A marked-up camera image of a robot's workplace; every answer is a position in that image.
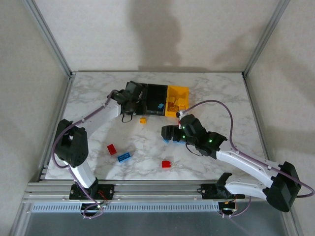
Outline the black bin with blue bricks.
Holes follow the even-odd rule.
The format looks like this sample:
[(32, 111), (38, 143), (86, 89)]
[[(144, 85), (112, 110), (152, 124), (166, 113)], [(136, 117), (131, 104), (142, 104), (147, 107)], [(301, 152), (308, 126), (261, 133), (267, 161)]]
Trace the black bin with blue bricks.
[[(146, 114), (155, 116), (165, 116), (166, 99), (168, 86), (148, 84), (146, 97)], [(163, 109), (158, 109), (158, 105), (162, 103)]]

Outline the yellow plastic bin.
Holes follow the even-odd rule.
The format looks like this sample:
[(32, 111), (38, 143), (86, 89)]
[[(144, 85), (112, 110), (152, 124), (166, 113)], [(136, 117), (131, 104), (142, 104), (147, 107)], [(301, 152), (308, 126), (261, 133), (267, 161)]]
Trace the yellow plastic bin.
[[(169, 96), (175, 97), (175, 101), (178, 98), (184, 98), (184, 97), (189, 101), (189, 88), (169, 85), (168, 90), (167, 90), (167, 99)], [(165, 116), (166, 117), (176, 117), (176, 112), (169, 112), (168, 111), (167, 99), (166, 99)]]

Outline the grey metal base panel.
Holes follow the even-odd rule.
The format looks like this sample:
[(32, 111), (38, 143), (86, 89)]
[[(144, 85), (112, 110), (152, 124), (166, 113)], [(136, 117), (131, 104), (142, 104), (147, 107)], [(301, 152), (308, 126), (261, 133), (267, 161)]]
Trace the grey metal base panel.
[(9, 236), (305, 236), (290, 213), (252, 201), (240, 216), (214, 211), (107, 212), (84, 219), (62, 203), (25, 203)]

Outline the aluminium table side rail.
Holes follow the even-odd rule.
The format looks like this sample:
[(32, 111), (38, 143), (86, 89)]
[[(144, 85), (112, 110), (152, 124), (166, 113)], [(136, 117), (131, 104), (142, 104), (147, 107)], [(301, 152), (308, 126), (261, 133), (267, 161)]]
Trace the aluminium table side rail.
[(68, 78), (65, 89), (62, 91), (61, 95), (57, 97), (58, 103), (56, 107), (56, 113), (53, 115), (52, 123), (49, 125), (48, 140), (45, 143), (43, 156), (39, 165), (39, 171), (38, 171), (35, 182), (39, 182), (42, 180), (42, 176), (45, 175), (44, 171), (49, 166), (55, 133), (56, 133), (59, 121), (63, 118), (63, 114), (67, 105), (67, 101), (68, 101), (75, 77), (76, 77), (76, 72), (74, 72)]
[(242, 78), (244, 81), (245, 89), (247, 91), (249, 102), (250, 102), (252, 112), (254, 115), (255, 124), (256, 124), (257, 130), (258, 130), (258, 135), (260, 138), (260, 142), (261, 142), (264, 156), (267, 160), (272, 160), (273, 158), (270, 156), (270, 152), (268, 150), (268, 145), (266, 143), (262, 116), (261, 116), (261, 113), (260, 113), (260, 110), (258, 107), (258, 102), (256, 100), (253, 87), (252, 87), (251, 82), (250, 82), (250, 78), (249, 78), (249, 76), (246, 76), (244, 72), (242, 72)]

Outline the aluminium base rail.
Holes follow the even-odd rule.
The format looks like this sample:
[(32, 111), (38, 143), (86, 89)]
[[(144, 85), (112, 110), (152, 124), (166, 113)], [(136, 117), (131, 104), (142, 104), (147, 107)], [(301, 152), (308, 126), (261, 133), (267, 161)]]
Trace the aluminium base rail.
[[(113, 203), (126, 202), (200, 202), (197, 190), (214, 180), (101, 180), (100, 184), (113, 185)], [(73, 202), (73, 181), (45, 180), (31, 182), (22, 196), (23, 203)]]

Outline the aluminium frame post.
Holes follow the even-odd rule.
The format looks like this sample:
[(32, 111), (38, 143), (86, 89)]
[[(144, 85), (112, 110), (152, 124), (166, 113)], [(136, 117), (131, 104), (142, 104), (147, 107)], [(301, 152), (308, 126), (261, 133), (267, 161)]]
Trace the aluminium frame post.
[(279, 23), (282, 15), (284, 14), (290, 2), (291, 0), (279, 0), (274, 12), (271, 15), (270, 20), (268, 21), (267, 25), (263, 28), (263, 33), (253, 53), (250, 56), (250, 59), (245, 66), (245, 69), (242, 72), (244, 80), (249, 76), (251, 70), (258, 61), (258, 58), (260, 57), (263, 49), (265, 48), (267, 42), (269, 41), (272, 33), (274, 32), (277, 24)]
[(35, 0), (22, 0), (22, 2), (25, 4), (25, 7), (29, 11), (30, 15), (33, 17), (37, 27), (42, 33), (44, 40), (52, 50), (52, 53), (56, 57), (57, 62), (60, 64), (62, 71), (70, 80), (73, 76), (73, 72), (70, 69), (70, 66), (68, 65)]

